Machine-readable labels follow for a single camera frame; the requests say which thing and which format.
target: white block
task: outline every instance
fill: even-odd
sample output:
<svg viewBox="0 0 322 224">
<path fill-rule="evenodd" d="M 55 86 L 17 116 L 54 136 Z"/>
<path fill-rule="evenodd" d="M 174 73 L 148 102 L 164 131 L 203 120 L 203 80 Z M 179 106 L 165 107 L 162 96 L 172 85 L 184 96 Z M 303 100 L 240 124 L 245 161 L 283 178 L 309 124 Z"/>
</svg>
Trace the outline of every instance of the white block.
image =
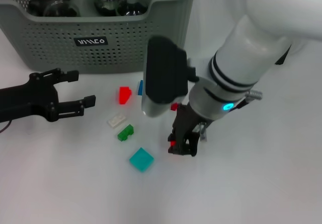
<svg viewBox="0 0 322 224">
<path fill-rule="evenodd" d="M 125 120 L 126 120 L 126 117 L 123 114 L 119 113 L 115 117 L 110 119 L 108 123 L 111 126 L 111 128 L 116 128 L 121 123 L 125 122 Z"/>
</svg>

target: green block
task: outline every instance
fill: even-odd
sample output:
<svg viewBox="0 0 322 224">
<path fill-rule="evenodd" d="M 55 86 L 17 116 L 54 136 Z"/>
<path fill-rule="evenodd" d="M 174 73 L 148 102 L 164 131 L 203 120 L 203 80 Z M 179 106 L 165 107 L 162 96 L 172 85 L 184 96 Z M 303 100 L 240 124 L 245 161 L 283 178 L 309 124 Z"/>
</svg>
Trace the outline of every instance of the green block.
<svg viewBox="0 0 322 224">
<path fill-rule="evenodd" d="M 134 134 L 134 128 L 132 125 L 128 125 L 122 132 L 117 135 L 117 138 L 122 142 L 127 140 L 127 137 Z"/>
</svg>

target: logo on basket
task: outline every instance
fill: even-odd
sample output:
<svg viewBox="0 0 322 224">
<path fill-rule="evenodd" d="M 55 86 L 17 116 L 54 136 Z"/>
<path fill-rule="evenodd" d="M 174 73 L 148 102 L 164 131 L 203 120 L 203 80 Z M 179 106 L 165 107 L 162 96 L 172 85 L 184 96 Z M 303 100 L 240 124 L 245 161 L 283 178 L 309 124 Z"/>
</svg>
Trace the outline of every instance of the logo on basket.
<svg viewBox="0 0 322 224">
<path fill-rule="evenodd" d="M 74 38 L 77 46 L 108 45 L 106 37 Z"/>
</svg>

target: white tabletop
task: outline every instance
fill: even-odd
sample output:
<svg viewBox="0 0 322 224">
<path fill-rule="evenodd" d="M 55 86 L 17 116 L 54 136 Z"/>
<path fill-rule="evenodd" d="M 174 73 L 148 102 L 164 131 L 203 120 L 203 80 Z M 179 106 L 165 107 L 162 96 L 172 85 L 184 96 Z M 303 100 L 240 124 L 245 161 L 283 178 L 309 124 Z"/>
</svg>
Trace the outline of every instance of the white tabletop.
<svg viewBox="0 0 322 224">
<path fill-rule="evenodd" d="M 244 12 L 243 0 L 195 0 L 186 50 L 213 56 Z M 256 85 L 261 102 L 208 128 L 195 158 L 167 153 L 175 112 L 146 118 L 140 97 L 116 104 L 119 86 L 136 91 L 142 73 L 81 75 L 57 86 L 61 101 L 96 95 L 84 117 L 15 120 L 0 134 L 0 224 L 272 224 L 322 220 L 322 43 L 309 42 Z M 0 34 L 0 88 L 31 71 Z M 117 113 L 128 121 L 111 129 Z M 116 135 L 126 124 L 135 134 Z M 129 158 L 155 158 L 140 173 Z"/>
</svg>

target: black cable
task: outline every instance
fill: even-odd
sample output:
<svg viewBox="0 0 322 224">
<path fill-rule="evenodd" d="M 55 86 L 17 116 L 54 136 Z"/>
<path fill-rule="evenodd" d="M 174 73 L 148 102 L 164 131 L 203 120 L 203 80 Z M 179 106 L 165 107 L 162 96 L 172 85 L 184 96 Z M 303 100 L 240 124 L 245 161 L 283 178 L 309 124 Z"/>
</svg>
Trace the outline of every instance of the black cable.
<svg viewBox="0 0 322 224">
<path fill-rule="evenodd" d="M 2 130 L 0 130 L 0 133 L 3 133 L 4 131 L 6 131 L 6 129 L 11 125 L 11 122 L 12 120 L 10 120 L 8 124 Z"/>
<path fill-rule="evenodd" d="M 240 109 L 243 108 L 244 106 L 247 106 L 249 104 L 249 102 L 247 102 L 245 99 L 242 100 L 237 106 L 235 106 L 234 108 L 232 108 L 229 112 L 232 112 L 236 109 Z"/>
</svg>

